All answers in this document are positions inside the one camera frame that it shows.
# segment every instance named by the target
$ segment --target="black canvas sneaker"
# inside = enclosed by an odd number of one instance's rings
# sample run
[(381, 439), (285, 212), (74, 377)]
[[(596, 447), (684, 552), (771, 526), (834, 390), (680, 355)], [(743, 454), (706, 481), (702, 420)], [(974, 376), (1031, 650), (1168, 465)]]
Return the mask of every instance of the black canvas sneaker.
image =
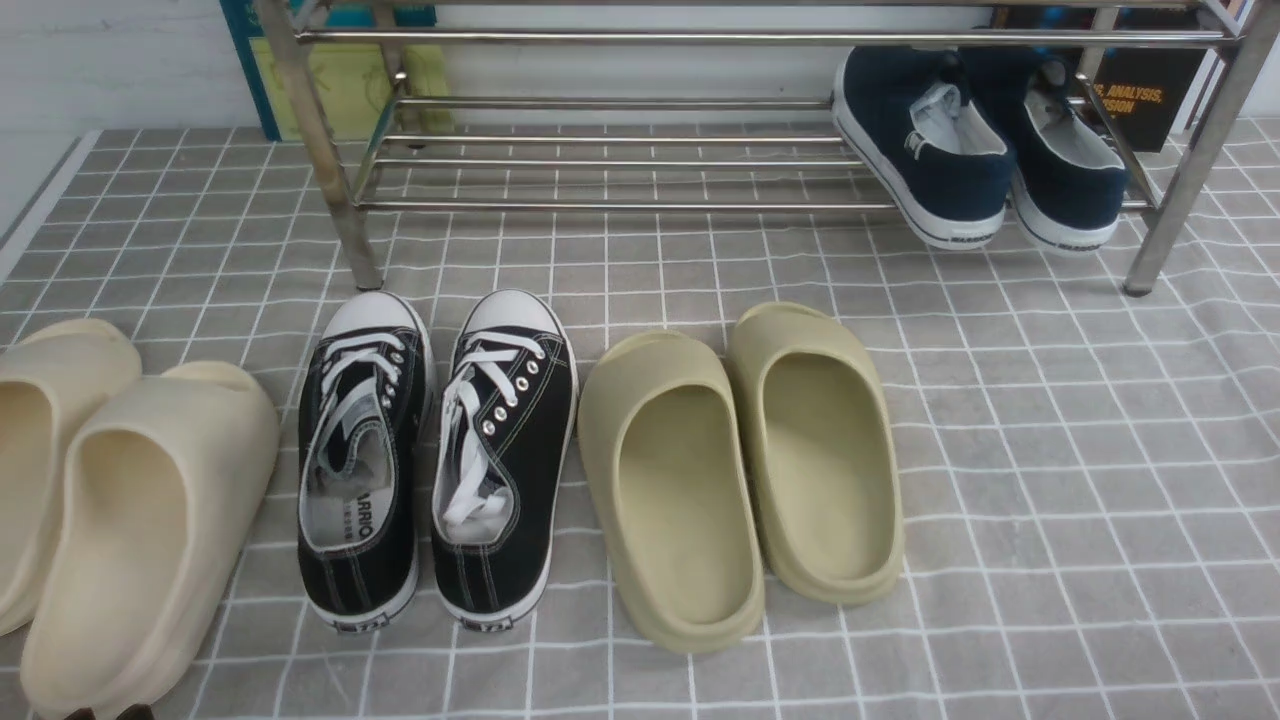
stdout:
[(298, 407), (298, 564), (312, 609), (342, 632), (380, 628), (417, 587), (413, 446), (431, 406), (431, 346), (385, 292), (338, 309)]
[(504, 630), (547, 587), (577, 368), (550, 307), (517, 290), (475, 306), (452, 368), (431, 497), (435, 580), (463, 626)]

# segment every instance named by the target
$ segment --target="book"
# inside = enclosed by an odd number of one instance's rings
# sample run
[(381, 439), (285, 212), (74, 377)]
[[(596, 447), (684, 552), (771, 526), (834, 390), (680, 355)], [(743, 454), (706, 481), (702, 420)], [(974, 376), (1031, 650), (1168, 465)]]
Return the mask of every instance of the book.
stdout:
[[(1226, 1), (1224, 6), (1234, 12)], [(1093, 10), (1087, 8), (1002, 8), (995, 27), (1088, 29)], [(1121, 9), (1116, 29), (1193, 29), (1198, 28), (1194, 10)], [(1076, 63), (1079, 50), (1057, 53)], [(1158, 152), (1171, 131), (1185, 129), (1193, 106), (1201, 96), (1207, 63), (1204, 50), (1107, 49), (1093, 90), (1102, 97), (1107, 113), (1116, 119), (1129, 145), (1138, 151)]]
[[(303, 0), (292, 1), (294, 8), (303, 3)], [(270, 45), (262, 36), (262, 26), (259, 23), (252, 0), (220, 0), (220, 3), (232, 42), (236, 45), (236, 54), (244, 70), (244, 79), (253, 97), (262, 133), (273, 141), (298, 140), (297, 119), (275, 69)], [(433, 27), (435, 9), (430, 5), (397, 8), (396, 24)], [(329, 14), (326, 27), (374, 27), (374, 15), (367, 5), (337, 5)], [(311, 49), (310, 65), (334, 140), (367, 140), (392, 95), (390, 81), (387, 78), (378, 45), (320, 44)], [(407, 46), (404, 69), (413, 95), (449, 94), (444, 78), (444, 53), (440, 47)], [(451, 132), (453, 120), (448, 110), (428, 110), (422, 113), (422, 127), (429, 132)]]

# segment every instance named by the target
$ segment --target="cream slide sandal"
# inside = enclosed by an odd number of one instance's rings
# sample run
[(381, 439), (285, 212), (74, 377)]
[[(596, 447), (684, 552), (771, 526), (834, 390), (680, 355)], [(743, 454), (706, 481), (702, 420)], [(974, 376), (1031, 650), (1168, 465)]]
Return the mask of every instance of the cream slide sandal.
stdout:
[(636, 629), (710, 652), (764, 615), (764, 570), (728, 377), (705, 345), (655, 331), (582, 388), (579, 445), (618, 594)]
[(195, 657), (262, 501), (279, 421), (227, 363), (145, 378), (67, 451), (65, 523), (22, 655), (44, 717), (115, 717)]
[(63, 456), (76, 430), (142, 374), (104, 320), (65, 320), (0, 355), (0, 634), (36, 612), (63, 520)]
[(767, 302), (728, 343), (764, 553), (797, 593), (860, 605), (902, 570), (902, 501), (884, 389), (858, 338)]

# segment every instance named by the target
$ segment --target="shoe rack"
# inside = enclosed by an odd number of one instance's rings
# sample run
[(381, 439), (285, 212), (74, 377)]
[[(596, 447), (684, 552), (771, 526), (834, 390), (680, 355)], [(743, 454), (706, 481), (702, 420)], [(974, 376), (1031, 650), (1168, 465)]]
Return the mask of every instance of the shoe rack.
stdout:
[[(492, 197), (403, 197), (379, 193), (381, 172), (389, 168), (434, 169), (573, 169), (573, 170), (819, 170), (858, 168), (854, 159), (760, 158), (754, 160), (516, 160), (516, 159), (461, 159), (416, 156), (406, 149), (428, 145), (502, 145), (502, 146), (808, 146), (840, 145), (841, 138), (829, 136), (616, 136), (570, 137), (561, 135), (429, 135), (419, 129), (419, 111), (430, 109), (485, 109), (485, 110), (824, 110), (831, 100), (815, 99), (607, 99), (607, 97), (415, 97), (408, 91), (408, 76), (402, 65), (406, 44), (428, 45), (529, 45), (529, 46), (837, 46), (855, 45), (911, 45), (941, 47), (961, 45), (1027, 45), (1036, 47), (1083, 47), (1084, 60), (1076, 77), (1080, 97), (1078, 102), (1092, 105), (1102, 119), (1129, 170), (1133, 183), (1124, 204), (1125, 213), (1137, 213), (1146, 220), (1147, 234), (1129, 268), (1124, 291), (1134, 297), (1147, 295), (1155, 287), (1160, 270), (1169, 258), (1179, 232), (1190, 214), (1208, 173), (1222, 149), (1233, 122), (1239, 115), (1253, 83), (1266, 63), (1267, 54), (1280, 33), (1280, 0), (1257, 0), (1242, 27), (1217, 0), (1015, 0), (1012, 5), (1093, 6), (1089, 29), (964, 29), (964, 31), (884, 31), (884, 29), (490, 29), (490, 28), (398, 28), (393, 9), (398, 0), (372, 0), (376, 26), (372, 28), (326, 28), (324, 19), (334, 0), (310, 0), (293, 13), (288, 0), (255, 0), (262, 29), (275, 55), (276, 69), (297, 115), (303, 143), (315, 167), (315, 178), (333, 215), (347, 263), (356, 284), (361, 290), (381, 287), (383, 275), (374, 258), (365, 229), (365, 217), (371, 211), (591, 211), (591, 213), (896, 213), (888, 201), (847, 202), (716, 202), (716, 201), (662, 201), (662, 200), (508, 200)], [(485, 4), (483, 0), (438, 0), (436, 4)], [(970, 0), (530, 0), (524, 4), (540, 5), (878, 5), (878, 6), (984, 6)], [(1114, 29), (1119, 8), (1172, 8), (1194, 12), (1197, 29)], [(383, 50), (392, 83), (392, 97), (381, 113), (370, 138), (355, 179), (348, 179), (338, 156), (337, 146), (325, 120), (324, 109), (316, 94), (315, 78), (307, 67), (307, 53), (319, 42), (376, 44)], [(1197, 123), (1190, 143), (1183, 154), (1172, 181), (1161, 192), (1143, 170), (1137, 155), (1117, 132), (1102, 100), (1094, 94), (1092, 72), (1097, 69), (1102, 53), (1108, 47), (1162, 47), (1202, 49), (1217, 53), (1225, 70), (1206, 110)]]

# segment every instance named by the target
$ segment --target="white rubber sole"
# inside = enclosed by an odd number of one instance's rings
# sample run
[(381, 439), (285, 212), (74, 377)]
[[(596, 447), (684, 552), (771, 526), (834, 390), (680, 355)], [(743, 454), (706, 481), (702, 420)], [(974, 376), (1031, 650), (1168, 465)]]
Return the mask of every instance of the white rubber sole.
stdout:
[(846, 58), (836, 70), (833, 118), (836, 131), (845, 138), (845, 142), (854, 149), (867, 169), (888, 190), (893, 197), (893, 204), (902, 211), (906, 224), (911, 232), (932, 247), (942, 250), (977, 250), (988, 242), (1005, 222), (1005, 209), (982, 220), (948, 220), (940, 218), (924, 209), (915, 201), (906, 179), (897, 172), (897, 168), (876, 147), (870, 136), (863, 129), (854, 113), (845, 102), (845, 64)]
[[(543, 307), (547, 309), (552, 320), (556, 322), (557, 332), (559, 332), (561, 337), (564, 338), (564, 350), (568, 352), (570, 378), (573, 380), (573, 397), (568, 406), (568, 427), (564, 429), (564, 445), (561, 446), (559, 471), (556, 473), (556, 492), (552, 495), (552, 537), (547, 543), (547, 560), (543, 561), (543, 571), (538, 575), (538, 582), (534, 583), (534, 587), (527, 594), (525, 594), (525, 597), (517, 600), (511, 607), (497, 612), (471, 612), (453, 605), (443, 594), (440, 596), (440, 602), (444, 605), (444, 609), (449, 612), (449, 615), (453, 615), (460, 623), (462, 623), (463, 628), (480, 633), (509, 630), (516, 623), (534, 611), (534, 607), (538, 606), (538, 601), (543, 598), (543, 592), (547, 591), (547, 578), (550, 577), (552, 571), (552, 551), (556, 547), (556, 507), (559, 502), (559, 478), (561, 474), (564, 473), (564, 456), (568, 455), (568, 442), (573, 438), (573, 423), (577, 419), (577, 356), (573, 355), (573, 343), (568, 341), (568, 333), (564, 331), (563, 323), (561, 323), (559, 316), (556, 315), (550, 306), (543, 302), (536, 295), (526, 295), (536, 300)], [(468, 314), (466, 322), (462, 323), (462, 327), (466, 328), (470, 322), (471, 315)], [(460, 332), (458, 337), (453, 341), (453, 352), (449, 356), (451, 363), (453, 361), (453, 357), (458, 356), (458, 342), (461, 341), (462, 333)]]
[[(428, 415), (431, 413), (431, 404), (435, 402), (435, 393), (438, 391), (439, 380), (435, 374), (435, 356), (431, 354), (431, 338), (426, 334), (426, 323), (422, 322), (422, 316), (417, 314), (404, 299), (398, 295), (392, 295), (401, 305), (408, 310), (408, 314), (413, 316), (413, 327), (419, 332), (419, 337), (422, 338), (422, 368), (426, 377), (426, 387), (422, 392), (422, 414), (419, 415), (419, 433), (421, 434), (421, 428), (426, 423)], [(413, 478), (408, 478), (408, 482), (413, 482)], [(390, 600), (378, 606), (376, 609), (362, 612), (360, 615), (337, 615), (329, 612), (328, 610), (317, 606), (315, 602), (307, 597), (307, 603), (311, 610), (320, 618), (320, 621), (329, 625), (339, 633), (366, 633), (370, 630), (376, 630), (379, 628), (385, 628), (401, 614), (402, 610), (408, 607), (408, 603), (413, 600), (413, 593), (417, 592), (417, 580), (422, 573), (420, 553), (417, 551), (417, 541), (413, 541), (413, 561), (410, 565), (408, 577), (404, 578), (404, 584), (401, 585), (396, 594)]]
[(1011, 195), (1014, 197), (1014, 215), (1018, 219), (1018, 228), (1023, 231), (1023, 237), (1033, 246), (1053, 255), (1079, 258), (1096, 252), (1111, 240), (1116, 228), (1120, 227), (1120, 218), (1105, 228), (1092, 231), (1082, 231), (1053, 220), (1036, 206), (1036, 201), (1027, 191), (1021, 170), (1014, 173)]

